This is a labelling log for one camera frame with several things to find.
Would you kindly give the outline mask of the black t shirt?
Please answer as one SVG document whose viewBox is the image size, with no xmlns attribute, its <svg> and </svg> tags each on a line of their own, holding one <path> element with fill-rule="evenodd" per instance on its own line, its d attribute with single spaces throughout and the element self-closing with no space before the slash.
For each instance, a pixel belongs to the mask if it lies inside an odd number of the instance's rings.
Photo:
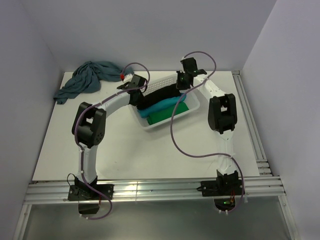
<svg viewBox="0 0 320 240">
<path fill-rule="evenodd" d="M 156 103 L 165 100 L 165 99 L 170 99 L 174 97 L 180 97 L 181 93 L 180 91 L 176 88 L 175 84 L 168 85 L 165 87 L 162 87 L 152 93 L 149 93 L 143 97 L 142 100 L 140 100 L 137 104 L 137 109 L 138 110 L 144 110 L 146 108 L 149 108 Z"/>
</svg>

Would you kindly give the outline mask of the rolled green t shirt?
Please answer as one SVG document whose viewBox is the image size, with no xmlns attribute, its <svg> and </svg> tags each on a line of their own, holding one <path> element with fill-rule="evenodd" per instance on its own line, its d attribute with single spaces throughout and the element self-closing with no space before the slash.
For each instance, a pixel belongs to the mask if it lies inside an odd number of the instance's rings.
<svg viewBox="0 0 320 240">
<path fill-rule="evenodd" d="M 173 114 L 174 109 L 175 109 L 175 105 L 170 106 L 168 108 L 165 108 L 163 110 L 157 111 L 157 112 L 153 112 L 146 118 L 146 120 L 149 125 L 153 125 L 153 124 L 159 123 L 161 121 L 164 121 L 166 119 L 170 119 Z M 175 115 L 184 113 L 188 110 L 189 110 L 188 106 L 184 102 L 180 102 L 177 106 L 176 111 L 175 111 Z"/>
</svg>

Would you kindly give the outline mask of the aluminium rail frame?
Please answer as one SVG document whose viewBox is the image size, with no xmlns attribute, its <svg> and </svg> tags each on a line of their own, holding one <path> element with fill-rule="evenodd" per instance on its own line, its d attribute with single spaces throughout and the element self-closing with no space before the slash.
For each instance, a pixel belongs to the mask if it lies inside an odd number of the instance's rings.
<svg viewBox="0 0 320 240">
<path fill-rule="evenodd" d="M 247 205 L 248 198 L 276 197 L 279 202 L 280 212 L 283 215 L 285 225 L 289 232 L 289 238 L 291 240 L 299 240 L 301 237 L 289 207 L 286 191 L 281 178 L 272 174 L 244 90 L 241 74 L 239 71 L 233 71 L 232 76 L 260 174 L 258 177 L 249 177 L 245 180 L 245 196 L 243 198 L 243 203 L 244 205 Z M 197 181 L 194 179 L 177 178 L 135 181 L 116 180 L 114 181 L 116 190 L 113 194 L 113 200 L 120 203 L 200 200 L 202 198 L 201 194 L 195 190 L 191 190 L 196 183 Z M 63 183 L 62 181 L 30 184 L 27 189 L 27 196 L 39 197 L 40 191 L 45 190 L 44 198 L 27 198 L 24 201 L 13 239 L 22 240 L 26 235 L 27 225 L 28 221 L 31 219 L 30 215 L 33 206 L 42 204 L 66 204 L 66 186 L 66 183 Z"/>
</svg>

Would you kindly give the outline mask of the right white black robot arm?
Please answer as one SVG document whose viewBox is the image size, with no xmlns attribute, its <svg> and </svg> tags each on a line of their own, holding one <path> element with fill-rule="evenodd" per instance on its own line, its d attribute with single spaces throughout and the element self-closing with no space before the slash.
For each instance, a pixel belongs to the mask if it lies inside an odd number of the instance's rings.
<svg viewBox="0 0 320 240">
<path fill-rule="evenodd" d="M 198 68 L 193 57 L 184 57 L 180 62 L 183 70 L 177 72 L 176 87 L 187 94 L 197 89 L 206 98 L 209 103 L 208 125 L 218 140 L 218 151 L 208 154 L 209 157 L 217 157 L 217 177 L 201 181 L 197 191 L 203 197 L 244 195 L 244 176 L 233 149 L 233 135 L 238 122 L 236 97 L 211 82 L 211 76 Z"/>
</svg>

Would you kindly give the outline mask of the grey blue crumpled t shirt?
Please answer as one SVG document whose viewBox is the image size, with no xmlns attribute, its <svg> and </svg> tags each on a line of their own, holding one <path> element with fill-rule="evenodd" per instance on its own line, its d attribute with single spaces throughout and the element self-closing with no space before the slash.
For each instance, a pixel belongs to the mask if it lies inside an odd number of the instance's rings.
<svg viewBox="0 0 320 240">
<path fill-rule="evenodd" d="M 53 99 L 63 105 L 79 94 L 91 94 L 101 89 L 101 80 L 119 82 L 120 74 L 132 75 L 132 67 L 123 67 L 111 61 L 87 61 L 79 66 L 65 85 L 56 92 Z"/>
</svg>

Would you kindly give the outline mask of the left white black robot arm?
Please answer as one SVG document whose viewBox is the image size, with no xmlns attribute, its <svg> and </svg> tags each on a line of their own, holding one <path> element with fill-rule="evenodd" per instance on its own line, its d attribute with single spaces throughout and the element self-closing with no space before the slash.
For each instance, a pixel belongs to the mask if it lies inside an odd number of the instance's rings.
<svg viewBox="0 0 320 240">
<path fill-rule="evenodd" d="M 79 149 L 79 170 L 74 185 L 79 194 L 91 200 L 102 193 L 97 188 L 96 158 L 98 145 L 105 136 L 107 117 L 120 108 L 136 106 L 143 99 L 149 79 L 134 74 L 131 81 L 120 85 L 117 91 L 96 103 L 82 102 L 72 126 L 72 134 Z"/>
</svg>

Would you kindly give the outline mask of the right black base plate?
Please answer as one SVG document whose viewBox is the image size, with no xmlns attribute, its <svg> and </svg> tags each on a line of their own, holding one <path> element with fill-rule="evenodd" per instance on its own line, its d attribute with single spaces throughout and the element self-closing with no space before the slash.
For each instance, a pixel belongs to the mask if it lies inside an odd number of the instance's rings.
<svg viewBox="0 0 320 240">
<path fill-rule="evenodd" d="M 203 197 L 223 197 L 223 196 L 241 196 L 244 194 L 240 179 L 228 180 L 205 180 L 200 182 L 200 186 L 196 189 L 201 192 Z"/>
</svg>

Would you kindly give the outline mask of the rolled turquoise t shirt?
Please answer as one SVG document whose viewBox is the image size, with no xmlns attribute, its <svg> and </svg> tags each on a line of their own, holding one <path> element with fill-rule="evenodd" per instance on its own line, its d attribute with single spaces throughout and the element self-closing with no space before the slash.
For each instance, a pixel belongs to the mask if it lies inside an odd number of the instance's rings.
<svg viewBox="0 0 320 240">
<path fill-rule="evenodd" d="M 137 112 L 140 114 L 142 118 L 147 118 L 150 114 L 160 112 L 162 110 L 168 109 L 172 106 L 175 106 L 180 99 L 181 96 L 171 97 L 164 100 L 161 100 L 150 107 L 139 110 Z"/>
</svg>

